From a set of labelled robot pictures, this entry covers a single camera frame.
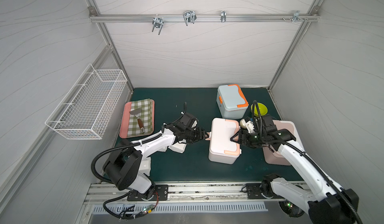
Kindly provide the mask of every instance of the white wire basket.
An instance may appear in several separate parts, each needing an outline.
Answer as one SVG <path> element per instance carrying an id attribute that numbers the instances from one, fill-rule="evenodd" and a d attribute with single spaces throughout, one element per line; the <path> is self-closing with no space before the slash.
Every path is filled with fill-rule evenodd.
<path id="1" fill-rule="evenodd" d="M 67 139 L 101 139 L 127 83 L 122 70 L 89 69 L 78 79 L 85 82 L 75 84 L 45 122 Z"/>

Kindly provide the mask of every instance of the checkered cloth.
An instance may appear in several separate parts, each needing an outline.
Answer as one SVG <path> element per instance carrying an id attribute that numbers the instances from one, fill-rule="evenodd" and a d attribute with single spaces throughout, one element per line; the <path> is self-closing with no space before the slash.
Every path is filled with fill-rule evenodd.
<path id="1" fill-rule="evenodd" d="M 141 108 L 140 119 L 144 125 L 144 133 L 141 132 L 137 118 L 134 115 L 129 116 L 128 137 L 137 135 L 149 135 L 152 130 L 152 102 L 151 99 L 134 101 L 131 103 L 131 111 Z"/>

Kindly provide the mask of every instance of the ventilation grille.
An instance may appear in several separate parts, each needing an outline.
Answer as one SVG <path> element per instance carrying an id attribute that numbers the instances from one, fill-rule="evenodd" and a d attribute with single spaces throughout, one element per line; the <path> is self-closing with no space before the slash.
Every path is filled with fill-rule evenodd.
<path id="1" fill-rule="evenodd" d="M 139 213 L 146 204 L 110 204 L 107 207 L 118 214 L 127 208 L 135 206 L 134 214 Z M 268 211 L 265 208 L 263 201 L 252 202 L 208 202 L 208 203 L 159 203 L 152 213 L 193 213 L 193 212 L 255 212 L 255 211 Z M 93 214 L 107 214 L 103 205 L 94 205 Z"/>

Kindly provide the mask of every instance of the floor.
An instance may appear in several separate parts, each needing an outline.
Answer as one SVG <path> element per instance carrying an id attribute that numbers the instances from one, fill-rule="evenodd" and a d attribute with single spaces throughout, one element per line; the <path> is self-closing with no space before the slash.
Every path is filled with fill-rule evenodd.
<path id="1" fill-rule="evenodd" d="M 280 120 L 276 108 L 266 88 L 242 88 L 251 103 L 263 103 L 268 113 Z M 215 117 L 221 118 L 216 103 L 217 88 L 135 88 L 132 101 L 151 98 L 155 101 L 155 132 L 163 123 L 171 122 L 180 116 L 184 102 L 187 112 L 199 119 L 198 126 L 210 131 Z M 245 116 L 250 116 L 250 107 Z M 161 181 L 261 181 L 263 176 L 276 173 L 288 181 L 303 180 L 292 166 L 267 164 L 262 149 L 241 146 L 242 154 L 234 164 L 212 162 L 208 159 L 209 141 L 187 145 L 180 154 L 171 150 L 151 155 L 151 179 Z"/>

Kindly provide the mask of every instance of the spatula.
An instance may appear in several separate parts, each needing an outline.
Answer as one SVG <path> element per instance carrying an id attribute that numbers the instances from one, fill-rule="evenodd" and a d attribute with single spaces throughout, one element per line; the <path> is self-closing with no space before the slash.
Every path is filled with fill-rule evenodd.
<path id="1" fill-rule="evenodd" d="M 129 112 L 131 115 L 136 116 L 137 118 L 137 123 L 139 124 L 140 130 L 142 133 L 144 133 L 144 125 L 143 122 L 140 119 L 140 113 L 141 113 L 141 108 L 137 108 L 135 110 L 132 110 Z"/>

